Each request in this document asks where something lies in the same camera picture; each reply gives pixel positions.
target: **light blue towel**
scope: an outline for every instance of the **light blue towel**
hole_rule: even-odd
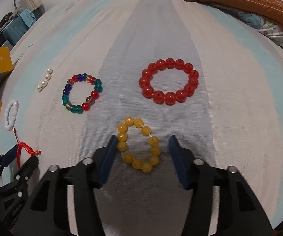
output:
[[[36,18],[29,8],[24,9],[19,16],[29,28],[36,22]]]

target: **red beaded bracelet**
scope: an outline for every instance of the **red beaded bracelet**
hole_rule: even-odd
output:
[[[183,70],[188,74],[188,83],[184,86],[182,90],[178,90],[176,93],[170,91],[164,94],[160,90],[153,90],[150,85],[154,74],[158,70],[163,71],[166,68],[176,68],[178,70]],[[193,96],[195,89],[199,85],[198,77],[199,73],[193,69],[191,63],[184,64],[182,59],[177,59],[174,61],[172,58],[168,58],[166,61],[159,59],[156,63],[150,63],[147,69],[144,69],[141,73],[141,78],[139,79],[139,86],[142,88],[142,94],[145,98],[153,98],[153,101],[157,104],[165,102],[167,105],[174,105],[176,101],[184,102],[187,97]]]

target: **bracelet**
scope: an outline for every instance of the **bracelet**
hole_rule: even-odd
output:
[[[169,91],[164,94],[160,90],[154,91],[153,87],[150,85],[154,74],[158,70],[162,71],[166,68],[176,68],[178,70],[183,70],[188,74],[188,83],[184,86],[182,90],[178,90],[176,93]],[[193,69],[191,63],[184,64],[182,59],[177,59],[174,61],[172,58],[168,58],[166,61],[159,59],[156,63],[150,63],[148,68],[143,70],[141,73],[141,78],[139,79],[139,86],[142,89],[142,94],[145,98],[153,98],[153,101],[157,104],[165,102],[167,105],[174,105],[176,101],[184,102],[187,97],[191,97],[194,94],[195,89],[199,85],[198,77],[199,73],[197,70]]]
[[[82,105],[73,105],[69,101],[69,94],[72,89],[72,86],[75,82],[88,82],[95,86],[95,90],[91,92],[91,96],[87,97],[86,102]],[[96,79],[88,74],[82,75],[74,75],[72,79],[68,79],[65,89],[63,90],[62,100],[63,105],[66,107],[67,110],[70,110],[72,113],[83,113],[84,111],[89,111],[90,106],[95,103],[95,99],[98,99],[99,93],[103,91],[102,82],[100,79]]]
[[[14,111],[12,112],[12,115],[9,119],[9,112],[11,107],[14,105]],[[16,121],[17,118],[17,114],[18,114],[18,109],[19,109],[19,104],[18,101],[13,99],[11,101],[9,101],[9,103],[7,104],[7,107],[5,109],[5,128],[8,131],[11,131],[13,126],[14,126],[14,122]]]
[[[142,163],[140,160],[136,159],[130,153],[124,153],[127,150],[127,126],[134,125],[136,128],[141,129],[141,133],[144,136],[149,136],[148,143],[151,146],[151,154],[152,156],[149,159],[149,162]],[[125,118],[124,123],[120,123],[117,127],[119,133],[117,135],[118,143],[117,149],[122,152],[123,161],[125,163],[131,163],[134,169],[141,169],[144,173],[149,173],[152,170],[154,165],[159,164],[158,155],[161,154],[161,149],[158,147],[159,140],[156,136],[151,136],[151,129],[149,126],[144,126],[144,122],[142,119],[137,118],[133,119],[132,117],[128,116]]]

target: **metal bolt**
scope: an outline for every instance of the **metal bolt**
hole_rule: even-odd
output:
[[[195,164],[195,165],[200,165],[200,166],[201,166],[201,165],[203,165],[204,163],[205,163],[205,162],[204,162],[203,160],[201,160],[201,159],[195,159],[195,160],[194,160],[194,164]]]
[[[91,163],[93,163],[92,158],[86,158],[86,159],[83,160],[83,164],[84,164],[84,165],[89,165],[89,164],[91,164]]]
[[[237,168],[234,167],[234,166],[230,166],[230,167],[228,168],[228,170],[229,170],[231,173],[236,173],[236,172],[238,171]]]
[[[52,166],[49,167],[49,171],[51,171],[51,172],[54,172],[54,171],[56,171],[57,169],[58,169],[58,166],[57,166],[57,165],[52,165]]]

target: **bed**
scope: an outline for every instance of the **bed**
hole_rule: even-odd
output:
[[[149,63],[168,57],[191,62],[200,74],[194,96],[173,106],[145,99],[138,85]],[[95,192],[106,235],[180,235],[191,192],[179,184],[167,150],[172,134],[210,165],[236,166],[272,226],[283,220],[283,50],[255,29],[183,0],[72,0],[47,11],[11,58],[15,69],[2,92],[2,111],[9,100],[19,102],[18,136],[42,151],[38,177],[52,164],[67,167],[90,157],[126,116],[142,118],[159,137],[161,163],[151,173],[134,170],[118,154],[108,183]],[[48,68],[52,78],[39,92]],[[62,90],[82,73],[100,78],[104,90],[88,112],[73,114],[61,103]],[[176,91],[186,81],[183,72],[167,69],[152,85]],[[75,84],[73,103],[83,103],[92,90]],[[1,153],[16,144],[3,124]],[[149,156],[137,130],[128,146],[141,159]],[[27,158],[23,151],[21,163]],[[5,171],[3,182],[10,176]],[[217,226],[217,201],[210,233]],[[71,201],[69,208],[76,233]]]

